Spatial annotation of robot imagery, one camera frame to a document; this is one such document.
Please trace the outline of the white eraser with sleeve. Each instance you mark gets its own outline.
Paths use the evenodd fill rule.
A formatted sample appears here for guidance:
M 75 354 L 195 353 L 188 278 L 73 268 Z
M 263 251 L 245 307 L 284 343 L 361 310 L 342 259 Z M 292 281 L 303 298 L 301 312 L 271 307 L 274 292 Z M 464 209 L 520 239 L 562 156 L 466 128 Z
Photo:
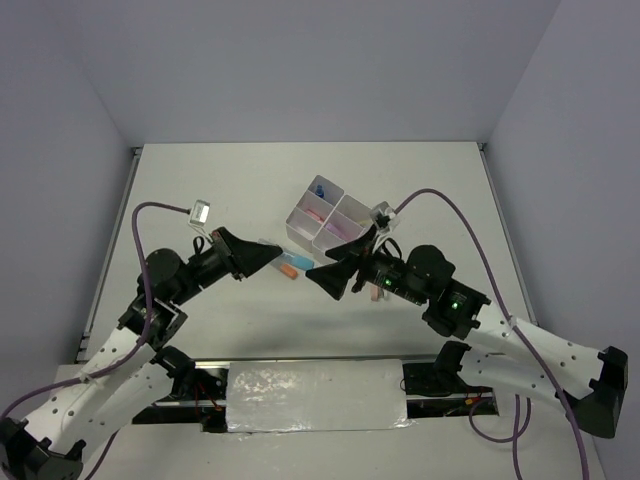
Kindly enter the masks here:
M 279 246 L 277 243 L 274 243 L 274 242 L 272 242 L 270 240 L 266 240 L 266 239 L 263 239 L 263 238 L 260 238 L 258 241 L 259 241 L 259 243 L 264 244 L 264 245 Z

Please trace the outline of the purple highlighter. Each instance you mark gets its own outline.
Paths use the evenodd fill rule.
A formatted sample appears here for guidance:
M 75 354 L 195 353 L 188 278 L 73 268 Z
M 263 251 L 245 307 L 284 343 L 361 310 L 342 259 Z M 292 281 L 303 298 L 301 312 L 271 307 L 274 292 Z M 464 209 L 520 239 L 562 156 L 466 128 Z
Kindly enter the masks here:
M 331 232 L 334 236 L 342 239 L 345 242 L 349 241 L 349 236 L 344 233 L 339 227 L 333 225 L 332 223 L 327 223 L 325 225 L 327 231 Z

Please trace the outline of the pink small stapler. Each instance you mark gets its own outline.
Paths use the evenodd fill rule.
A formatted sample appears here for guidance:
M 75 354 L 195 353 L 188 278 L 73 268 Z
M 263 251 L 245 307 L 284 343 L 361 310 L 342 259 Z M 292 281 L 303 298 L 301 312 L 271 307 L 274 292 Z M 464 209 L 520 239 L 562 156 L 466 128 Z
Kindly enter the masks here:
M 371 285 L 370 286 L 370 299 L 373 302 L 385 301 L 388 299 L 388 295 L 384 289 L 379 286 Z

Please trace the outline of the light blue highlighter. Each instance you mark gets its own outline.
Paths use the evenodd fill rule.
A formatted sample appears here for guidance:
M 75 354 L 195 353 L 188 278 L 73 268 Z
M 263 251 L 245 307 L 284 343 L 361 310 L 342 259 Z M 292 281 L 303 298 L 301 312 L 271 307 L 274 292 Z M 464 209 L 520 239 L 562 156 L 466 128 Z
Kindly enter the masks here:
M 286 264 L 302 271 L 311 270 L 315 266 L 315 262 L 312 259 L 298 254 L 283 252 L 281 259 Z

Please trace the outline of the orange highlighter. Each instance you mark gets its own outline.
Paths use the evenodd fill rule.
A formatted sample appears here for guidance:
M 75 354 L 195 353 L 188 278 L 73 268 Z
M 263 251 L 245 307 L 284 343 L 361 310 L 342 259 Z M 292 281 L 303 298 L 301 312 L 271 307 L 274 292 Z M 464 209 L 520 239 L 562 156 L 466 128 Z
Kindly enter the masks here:
M 275 264 L 274 268 L 289 279 L 295 280 L 298 277 L 297 270 L 287 263 Z

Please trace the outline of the pink highlighter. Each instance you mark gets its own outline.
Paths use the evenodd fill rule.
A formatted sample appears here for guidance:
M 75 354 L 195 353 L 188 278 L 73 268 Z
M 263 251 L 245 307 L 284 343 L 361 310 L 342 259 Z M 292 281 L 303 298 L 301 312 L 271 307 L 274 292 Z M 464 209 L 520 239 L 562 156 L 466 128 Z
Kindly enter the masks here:
M 325 221 L 324 218 L 321 215 L 319 215 L 318 213 L 316 213 L 316 212 L 314 212 L 312 210 L 308 209 L 308 210 L 305 211 L 305 213 L 307 215 L 309 215 L 311 218 L 313 218 L 315 221 L 319 222 L 319 223 L 323 223 Z

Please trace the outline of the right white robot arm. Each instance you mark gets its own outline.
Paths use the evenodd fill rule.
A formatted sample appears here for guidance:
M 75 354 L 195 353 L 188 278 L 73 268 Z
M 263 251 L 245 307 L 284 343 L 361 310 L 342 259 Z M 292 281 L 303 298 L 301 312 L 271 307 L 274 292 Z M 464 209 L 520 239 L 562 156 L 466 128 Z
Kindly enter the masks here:
M 529 322 L 508 319 L 485 294 L 459 282 L 433 245 L 401 259 L 378 247 L 370 229 L 328 251 L 331 263 L 307 272 L 334 300 L 371 284 L 423 307 L 423 321 L 445 338 L 433 364 L 446 391 L 489 387 L 544 402 L 577 427 L 611 439 L 628 385 L 628 356 L 563 339 Z

